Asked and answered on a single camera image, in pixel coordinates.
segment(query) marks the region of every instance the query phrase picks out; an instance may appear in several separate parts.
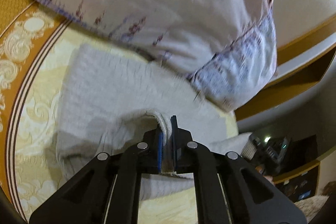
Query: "bed sheet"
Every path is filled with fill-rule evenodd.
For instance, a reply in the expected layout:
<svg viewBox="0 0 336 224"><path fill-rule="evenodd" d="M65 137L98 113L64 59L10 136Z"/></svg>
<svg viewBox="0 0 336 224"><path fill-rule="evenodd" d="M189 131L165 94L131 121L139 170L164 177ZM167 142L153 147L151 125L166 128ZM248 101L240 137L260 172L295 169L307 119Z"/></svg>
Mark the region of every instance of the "bed sheet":
<svg viewBox="0 0 336 224"><path fill-rule="evenodd" d="M26 220L64 183L54 127L63 77L82 43L146 62L32 0L0 0L0 186ZM221 116L236 136L235 116ZM196 222L194 189L139 206L138 223Z"/></svg>

